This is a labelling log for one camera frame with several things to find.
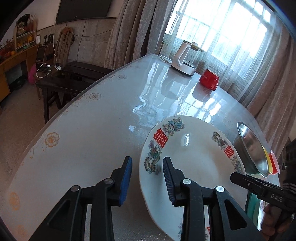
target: white cable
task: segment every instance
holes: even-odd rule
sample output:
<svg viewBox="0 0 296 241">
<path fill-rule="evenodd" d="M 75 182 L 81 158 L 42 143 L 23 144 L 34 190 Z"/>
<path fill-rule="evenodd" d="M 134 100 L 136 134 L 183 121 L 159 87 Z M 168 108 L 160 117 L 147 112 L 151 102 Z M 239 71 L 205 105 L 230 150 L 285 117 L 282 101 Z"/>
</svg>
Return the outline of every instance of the white cable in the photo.
<svg viewBox="0 0 296 241">
<path fill-rule="evenodd" d="M 43 77 L 45 77 L 45 76 L 47 76 L 47 75 L 49 75 L 52 71 L 50 70 L 50 72 L 49 73 L 47 73 L 45 76 L 38 76 L 37 75 L 37 73 L 38 73 L 38 70 L 36 71 L 36 77 L 38 77 L 38 78 L 43 78 Z"/>
<path fill-rule="evenodd" d="M 164 55 L 160 55 L 159 56 L 161 58 L 162 61 L 168 63 L 168 64 L 171 64 L 172 63 L 172 60 Z"/>
<path fill-rule="evenodd" d="M 54 34 L 52 36 L 52 46 L 54 47 Z"/>
</svg>

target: orange flower print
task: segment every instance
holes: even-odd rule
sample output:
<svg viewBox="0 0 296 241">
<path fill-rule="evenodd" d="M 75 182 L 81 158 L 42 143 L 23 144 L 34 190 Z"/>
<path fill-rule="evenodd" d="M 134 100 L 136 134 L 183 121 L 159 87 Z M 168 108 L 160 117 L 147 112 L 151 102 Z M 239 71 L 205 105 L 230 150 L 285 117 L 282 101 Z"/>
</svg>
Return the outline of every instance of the orange flower print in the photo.
<svg viewBox="0 0 296 241">
<path fill-rule="evenodd" d="M 123 75 L 123 74 L 121 74 L 121 75 L 119 75 L 119 76 L 118 76 L 118 78 L 120 78 L 120 79 L 123 79 L 123 80 L 124 80 L 124 79 L 126 79 L 126 78 L 127 78 L 127 76 L 126 76 L 126 75 Z"/>
<path fill-rule="evenodd" d="M 112 74 L 112 75 L 110 75 L 108 78 L 106 78 L 105 80 L 107 80 L 107 81 L 112 81 L 112 78 L 115 76 L 115 74 Z"/>
<path fill-rule="evenodd" d="M 99 100 L 101 97 L 102 97 L 102 95 L 99 93 L 92 93 L 89 95 L 89 98 L 92 100 Z"/>
<path fill-rule="evenodd" d="M 45 144 L 48 147 L 56 146 L 59 143 L 59 134 L 55 132 L 51 132 L 47 134 L 47 138 L 45 139 Z"/>
<path fill-rule="evenodd" d="M 28 233 L 23 225 L 17 226 L 17 234 L 20 237 L 20 240 L 27 240 Z"/>
<path fill-rule="evenodd" d="M 84 97 L 85 96 L 85 94 L 83 94 L 82 96 L 80 96 L 77 100 L 80 100 L 82 97 Z"/>
<path fill-rule="evenodd" d="M 15 192 L 10 193 L 9 204 L 14 211 L 20 209 L 20 198 Z"/>
<path fill-rule="evenodd" d="M 32 159 L 34 156 L 34 147 L 29 150 L 29 157 Z"/>
</svg>

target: pink bag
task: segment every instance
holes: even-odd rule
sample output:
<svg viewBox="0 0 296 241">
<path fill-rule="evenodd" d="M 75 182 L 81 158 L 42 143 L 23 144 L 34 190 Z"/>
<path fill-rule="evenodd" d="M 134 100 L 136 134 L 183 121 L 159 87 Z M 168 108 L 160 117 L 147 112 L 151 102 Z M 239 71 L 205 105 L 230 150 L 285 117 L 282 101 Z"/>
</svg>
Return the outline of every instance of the pink bag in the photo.
<svg viewBox="0 0 296 241">
<path fill-rule="evenodd" d="M 37 68 L 36 68 L 36 64 L 34 64 L 28 74 L 28 80 L 29 80 L 29 83 L 34 85 L 35 84 L 35 78 L 34 78 L 34 75 L 36 74 L 37 72 Z"/>
</svg>

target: beige curtain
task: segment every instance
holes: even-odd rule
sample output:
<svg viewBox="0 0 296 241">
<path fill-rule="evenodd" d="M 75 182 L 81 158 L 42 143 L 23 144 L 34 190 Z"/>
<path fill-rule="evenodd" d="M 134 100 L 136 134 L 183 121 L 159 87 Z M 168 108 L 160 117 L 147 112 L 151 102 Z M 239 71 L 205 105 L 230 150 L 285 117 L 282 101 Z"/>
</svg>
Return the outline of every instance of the beige curtain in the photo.
<svg viewBox="0 0 296 241">
<path fill-rule="evenodd" d="M 158 53 L 176 0 L 124 0 L 108 42 L 105 67 L 117 69 Z"/>
<path fill-rule="evenodd" d="M 278 158 L 296 117 L 296 45 L 281 24 L 276 51 L 247 109 Z"/>
</svg>

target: plate rim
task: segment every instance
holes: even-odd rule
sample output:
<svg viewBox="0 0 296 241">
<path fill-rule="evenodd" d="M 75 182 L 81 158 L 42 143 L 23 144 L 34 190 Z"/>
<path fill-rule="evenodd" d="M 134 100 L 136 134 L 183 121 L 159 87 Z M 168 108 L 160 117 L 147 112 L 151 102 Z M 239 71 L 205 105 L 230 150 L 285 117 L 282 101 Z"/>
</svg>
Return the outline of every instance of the plate rim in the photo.
<svg viewBox="0 0 296 241">
<path fill-rule="evenodd" d="M 155 219 L 153 218 L 153 215 L 151 214 L 151 212 L 150 212 L 150 209 L 148 208 L 148 204 L 147 204 L 147 201 L 146 201 L 146 198 L 145 198 L 145 196 L 144 196 L 144 193 L 143 193 L 143 190 L 142 190 L 142 184 L 141 184 L 141 178 L 140 178 L 140 176 L 141 176 L 141 171 L 140 171 L 140 168 L 141 168 L 141 164 L 143 164 L 143 162 L 141 162 L 141 157 L 142 157 L 142 154 L 143 154 L 143 151 L 144 151 L 144 147 L 145 147 L 145 144 L 146 144 L 146 142 L 147 142 L 147 140 L 148 140 L 148 137 L 149 137 L 149 135 L 150 135 L 150 133 L 153 131 L 153 129 L 156 127 L 156 126 L 158 126 L 159 124 L 161 124 L 163 121 L 165 121 L 165 120 L 167 120 L 167 119 L 173 119 L 173 118 L 175 118 L 175 117 L 191 117 L 191 118 L 195 118 L 195 119 L 197 119 L 197 120 L 200 120 L 200 121 L 203 121 L 203 120 L 201 120 L 201 119 L 199 119 L 199 118 L 197 118 L 197 117 L 194 117 L 194 116 L 187 116 L 187 115 L 173 115 L 173 116 L 169 116 L 169 117 L 167 117 L 167 118 L 164 118 L 162 121 L 160 121 L 159 123 L 157 123 L 156 125 L 154 125 L 152 128 L 151 128 L 151 130 L 149 131 L 149 133 L 148 133 L 148 135 L 147 135 L 147 137 L 146 137 L 146 139 L 145 139 L 145 141 L 144 141 L 144 144 L 143 144 L 143 146 L 142 146 L 142 150 L 141 150 L 141 154 L 140 154 L 140 160 L 139 160 L 139 170 L 138 170 L 138 172 L 139 172 L 139 184 L 140 184 L 140 190 L 141 190 L 141 193 L 142 193 L 142 196 L 143 196 L 143 199 L 144 199 L 144 202 L 145 202 L 145 205 L 146 205 L 146 209 L 147 209 L 147 211 L 148 211 L 148 213 L 149 213 L 149 215 L 150 215 L 150 217 L 151 217 L 151 219 L 153 220 L 153 222 L 154 222 L 154 224 L 161 230 L 161 231 L 163 231 L 168 237 L 170 237 L 172 240 L 174 240 L 171 236 L 169 236 L 158 224 L 157 224 L 157 222 L 155 221 Z M 224 138 L 226 138 L 227 140 L 228 140 L 228 138 L 224 135 L 224 133 L 222 133 L 220 130 L 218 130 L 219 131 L 219 133 L 220 134 L 222 134 L 223 136 L 222 137 L 224 137 Z M 240 156 L 238 155 L 238 153 L 237 153 L 237 151 L 236 151 L 236 149 L 234 148 L 234 150 L 235 150 L 235 152 L 236 152 L 236 154 L 237 154 L 237 157 L 238 157 L 238 159 L 239 159 L 239 162 L 240 162 L 240 164 L 242 165 L 242 168 L 243 168 L 243 171 L 244 171 L 244 175 L 246 175 L 246 170 L 245 170 L 245 168 L 244 168 L 244 164 L 243 164 L 243 162 L 242 162 L 242 160 L 241 160 L 241 158 L 240 158 Z"/>
</svg>

